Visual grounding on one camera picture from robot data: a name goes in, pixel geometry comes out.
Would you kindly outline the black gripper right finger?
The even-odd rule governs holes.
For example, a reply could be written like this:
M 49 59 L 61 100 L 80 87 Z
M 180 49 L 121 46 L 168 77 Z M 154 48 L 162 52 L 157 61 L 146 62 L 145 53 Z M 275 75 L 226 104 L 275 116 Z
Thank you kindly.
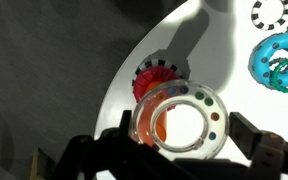
M 231 112 L 229 121 L 229 137 L 243 155 L 250 160 L 261 140 L 261 131 L 239 112 Z

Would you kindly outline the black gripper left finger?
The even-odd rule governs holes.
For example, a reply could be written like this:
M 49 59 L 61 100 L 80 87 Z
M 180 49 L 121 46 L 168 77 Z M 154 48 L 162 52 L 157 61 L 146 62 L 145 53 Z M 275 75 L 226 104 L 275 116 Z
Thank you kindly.
M 124 110 L 119 124 L 119 136 L 121 139 L 129 139 L 129 125 L 132 120 L 132 111 Z

